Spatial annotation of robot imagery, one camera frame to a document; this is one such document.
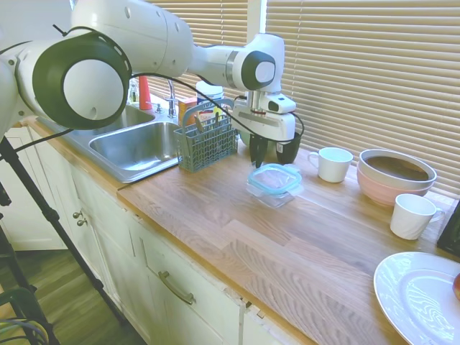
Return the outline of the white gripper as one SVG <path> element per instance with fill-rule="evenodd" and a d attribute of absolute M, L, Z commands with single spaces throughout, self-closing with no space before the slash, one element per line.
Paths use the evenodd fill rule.
<path fill-rule="evenodd" d="M 268 111 L 264 114 L 256 114 L 248 106 L 238 104 L 231 115 L 231 124 L 235 129 L 250 133 L 250 158 L 256 168 L 259 168 L 264 161 L 268 146 L 267 139 L 290 141 L 294 138 L 295 117 L 291 113 L 277 114 Z"/>

